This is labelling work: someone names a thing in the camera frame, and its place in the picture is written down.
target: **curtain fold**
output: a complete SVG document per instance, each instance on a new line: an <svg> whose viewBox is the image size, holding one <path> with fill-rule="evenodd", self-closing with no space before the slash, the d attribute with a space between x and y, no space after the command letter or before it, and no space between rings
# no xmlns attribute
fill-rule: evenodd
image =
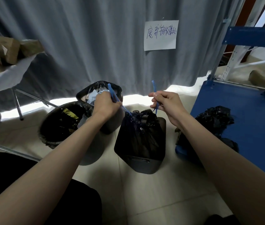
<svg viewBox="0 0 265 225"><path fill-rule="evenodd" d="M0 0L0 34L39 39L39 54L16 87L51 100L75 97L98 80L146 95L155 80L193 86L215 61L232 0ZM176 49L144 51L145 21L179 20ZM21 105L32 102L19 96ZM0 92L0 110L14 108Z"/></svg>

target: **white label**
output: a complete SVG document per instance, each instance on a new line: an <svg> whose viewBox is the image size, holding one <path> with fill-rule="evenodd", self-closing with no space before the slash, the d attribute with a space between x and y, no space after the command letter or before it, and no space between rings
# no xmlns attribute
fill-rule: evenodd
<svg viewBox="0 0 265 225"><path fill-rule="evenodd" d="M6 47L3 46L3 45L1 45L1 46L2 46L2 48L3 48L4 55L6 55L6 53L7 53L7 49L6 49Z"/></svg>
<svg viewBox="0 0 265 225"><path fill-rule="evenodd" d="M176 48L178 20L147 21L144 28L144 51Z"/></svg>

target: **blue platform cart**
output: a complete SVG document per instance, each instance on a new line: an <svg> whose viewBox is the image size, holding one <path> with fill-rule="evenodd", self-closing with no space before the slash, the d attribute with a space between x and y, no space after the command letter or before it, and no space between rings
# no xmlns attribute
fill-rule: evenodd
<svg viewBox="0 0 265 225"><path fill-rule="evenodd" d="M227 127L222 137L237 142L240 154L265 172L265 88L215 77L227 44L265 47L265 27L227 27L218 62L203 83L191 115L196 117L215 106L230 108L235 123ZM186 157L186 151L180 146L176 147L176 153Z"/></svg>

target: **person's right arm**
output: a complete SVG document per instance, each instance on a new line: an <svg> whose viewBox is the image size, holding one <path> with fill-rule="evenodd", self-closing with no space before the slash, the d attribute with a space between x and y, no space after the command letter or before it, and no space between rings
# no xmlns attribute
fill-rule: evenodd
<svg viewBox="0 0 265 225"><path fill-rule="evenodd" d="M178 94L158 91L151 105L163 110L187 137L221 197L241 224L265 224L265 172L204 128L183 107Z"/></svg>

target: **hand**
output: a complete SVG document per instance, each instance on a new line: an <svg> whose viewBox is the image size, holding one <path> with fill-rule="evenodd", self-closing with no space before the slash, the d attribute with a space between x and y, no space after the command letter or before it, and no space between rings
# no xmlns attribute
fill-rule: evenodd
<svg viewBox="0 0 265 225"><path fill-rule="evenodd" d="M112 102L111 94L104 91L96 96L92 115L99 114L107 121L118 111L121 105L121 102Z"/></svg>
<svg viewBox="0 0 265 225"><path fill-rule="evenodd" d="M158 101L158 109L164 111L167 114L169 121L176 127L179 127L179 117L182 113L188 113L183 107L179 95L174 92L157 91L149 93L148 96L154 97L151 100L153 102L153 105L150 105L150 107L156 108Z"/></svg>

